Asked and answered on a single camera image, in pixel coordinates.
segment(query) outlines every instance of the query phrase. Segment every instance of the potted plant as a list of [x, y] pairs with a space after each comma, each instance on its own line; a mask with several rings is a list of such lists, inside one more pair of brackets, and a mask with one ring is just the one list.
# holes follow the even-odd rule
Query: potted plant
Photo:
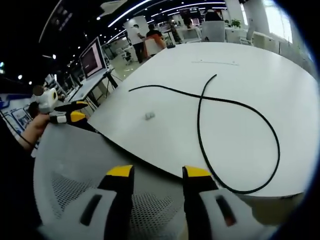
[[232, 19], [231, 20], [231, 26], [232, 27], [236, 27], [236, 28], [239, 29], [241, 27], [241, 23], [240, 23], [240, 21], [238, 19]]

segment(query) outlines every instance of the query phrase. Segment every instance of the poster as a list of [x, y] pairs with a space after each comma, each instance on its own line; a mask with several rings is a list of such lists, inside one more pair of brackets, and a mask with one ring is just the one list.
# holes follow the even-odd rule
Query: poster
[[15, 138], [18, 137], [17, 133], [19, 135], [21, 135], [21, 133], [24, 131], [21, 126], [16, 122], [16, 120], [9, 114], [4, 115], [5, 117], [5, 123], [8, 126], [8, 128], [10, 129], [11, 133], [14, 135]]
[[22, 129], [26, 129], [26, 126], [31, 121], [31, 118], [28, 114], [23, 110], [23, 108], [19, 108], [11, 112], [13, 118], [20, 124]]

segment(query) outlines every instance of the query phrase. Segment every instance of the ceiling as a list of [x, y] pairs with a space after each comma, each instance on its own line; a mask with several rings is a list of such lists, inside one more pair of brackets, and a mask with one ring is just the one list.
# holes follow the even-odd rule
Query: ceiling
[[[164, 11], [183, 5], [216, 3], [224, 0], [127, 0], [113, 13], [107, 15], [100, 7], [105, 2], [109, 1], [46, 0], [42, 3], [35, 0], [11, 0], [8, 1], [8, 6], [1, 6], [1, 35], [4, 37], [0, 40], [0, 62], [5, 63], [5, 76], [24, 84], [29, 81], [33, 84], [43, 84], [48, 73], [59, 74], [69, 70], [67, 65], [77, 60], [79, 54], [94, 38], [101, 35], [100, 42], [102, 44], [104, 41], [107, 42], [111, 36], [124, 29], [123, 24], [127, 19], [135, 15], [144, 15], [146, 20], [150, 21], [151, 15], [159, 13], [160, 9]], [[141, 2], [146, 3], [108, 27], [121, 14]], [[59, 22], [60, 30], [52, 24], [55, 15], [51, 16], [58, 3], [66, 10], [64, 20], [66, 23], [61, 27], [63, 21]], [[204, 4], [201, 7], [225, 6], [225, 4]], [[55, 60], [42, 56], [53, 54], [56, 55]], [[18, 75], [23, 75], [23, 78], [18, 80]]]

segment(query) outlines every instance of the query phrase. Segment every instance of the window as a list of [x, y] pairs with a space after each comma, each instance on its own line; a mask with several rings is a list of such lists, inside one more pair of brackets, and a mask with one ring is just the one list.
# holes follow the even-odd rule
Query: window
[[240, 4], [240, 8], [241, 8], [244, 24], [248, 26], [246, 11], [245, 11], [244, 5], [242, 3]]
[[292, 43], [290, 17], [273, 0], [262, 0], [262, 2], [270, 33]]

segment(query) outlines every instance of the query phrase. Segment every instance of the white table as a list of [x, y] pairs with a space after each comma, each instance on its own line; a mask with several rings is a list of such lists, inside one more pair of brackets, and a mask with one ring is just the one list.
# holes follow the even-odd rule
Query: white table
[[[87, 98], [88, 94], [97, 87], [101, 82], [104, 84], [104, 86], [107, 88], [106, 90], [109, 92], [112, 92], [112, 88], [108, 89], [108, 78], [105, 77], [102, 79], [103, 74], [106, 73], [106, 69], [102, 69], [98, 72], [96, 72], [94, 75], [92, 75], [88, 79], [84, 79], [81, 81], [82, 86], [77, 87], [74, 90], [72, 90], [69, 95], [65, 98], [66, 102], [70, 101], [83, 101]], [[112, 76], [116, 75], [114, 80], [117, 84], [120, 84], [121, 81], [119, 80], [119, 76], [114, 71], [111, 73]]]
[[[233, 43], [201, 42], [164, 49], [133, 72], [89, 119], [89, 123], [130, 153], [173, 175], [182, 166], [208, 169], [197, 136], [200, 95], [247, 104], [272, 124], [280, 143], [273, 180], [250, 194], [283, 197], [307, 188], [319, 146], [319, 95], [315, 79], [273, 52]], [[145, 114], [155, 117], [145, 120]], [[277, 146], [267, 124], [238, 105], [204, 100], [200, 131], [208, 159], [230, 187], [246, 191], [264, 184], [275, 168]]]

